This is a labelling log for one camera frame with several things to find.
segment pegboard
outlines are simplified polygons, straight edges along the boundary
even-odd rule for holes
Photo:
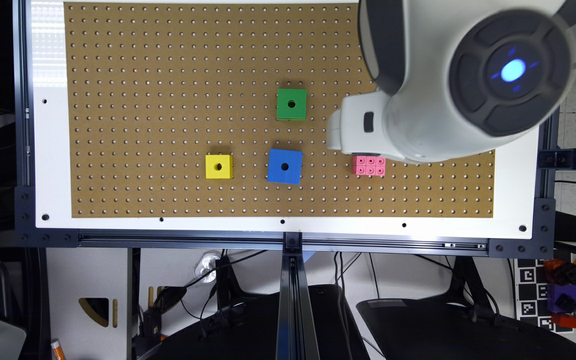
[[[492,217],[495,153],[352,174],[326,147],[345,96],[374,91],[357,4],[64,3],[73,217]],[[279,88],[308,91],[277,121]],[[271,148],[300,185],[266,180]],[[234,178],[206,180],[231,154]]]

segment metal frame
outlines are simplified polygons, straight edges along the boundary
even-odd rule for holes
[[[39,229],[35,226],[32,66],[27,46],[29,2],[14,2],[15,86],[17,109],[18,187],[15,196],[15,231],[0,234],[0,246],[33,247],[162,247],[282,249],[282,232],[240,231],[126,231]],[[540,149],[555,149],[558,111],[540,128]],[[554,170],[537,170],[535,226],[531,239],[441,237],[419,240],[413,236],[368,236],[304,233],[305,251],[371,251],[461,256],[518,258],[552,257],[554,228]]]

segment pink lego brick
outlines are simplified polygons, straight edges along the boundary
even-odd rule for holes
[[[366,167],[364,165],[355,165],[352,167],[352,173],[355,175],[365,175]]]
[[[367,156],[354,156],[352,158],[353,165],[366,165]]]

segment white frame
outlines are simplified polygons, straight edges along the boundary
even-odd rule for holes
[[[365,217],[158,217],[73,218],[70,189],[68,91],[63,0],[31,1],[32,72],[35,136],[36,226],[38,228],[300,231],[305,233],[403,235],[530,239],[535,194],[538,129],[496,151],[494,217],[492,218],[365,218]],[[158,3],[183,3],[165,1]],[[251,1],[201,1],[251,3]],[[347,1],[317,1],[339,3]],[[281,1],[303,3],[303,1]],[[43,214],[50,219],[43,221]],[[527,230],[519,230],[520,225]]]

